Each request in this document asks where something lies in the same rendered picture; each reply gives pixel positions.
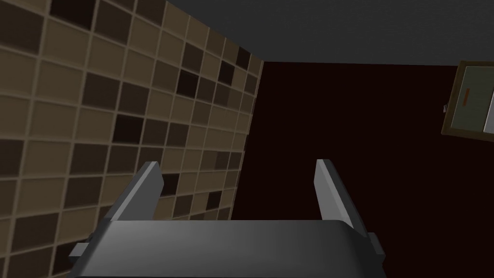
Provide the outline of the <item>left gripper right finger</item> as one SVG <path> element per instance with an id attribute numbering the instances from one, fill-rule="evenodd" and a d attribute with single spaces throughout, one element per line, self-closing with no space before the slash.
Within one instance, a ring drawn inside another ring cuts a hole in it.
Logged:
<path id="1" fill-rule="evenodd" d="M 323 220 L 343 221 L 359 234 L 368 236 L 365 224 L 350 194 L 329 159 L 316 161 L 314 187 Z"/>

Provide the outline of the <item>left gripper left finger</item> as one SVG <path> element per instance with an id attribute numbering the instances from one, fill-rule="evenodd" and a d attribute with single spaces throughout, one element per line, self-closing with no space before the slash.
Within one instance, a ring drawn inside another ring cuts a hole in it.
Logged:
<path id="1" fill-rule="evenodd" d="M 164 186 L 156 161 L 146 162 L 110 208 L 111 221 L 150 221 Z"/>

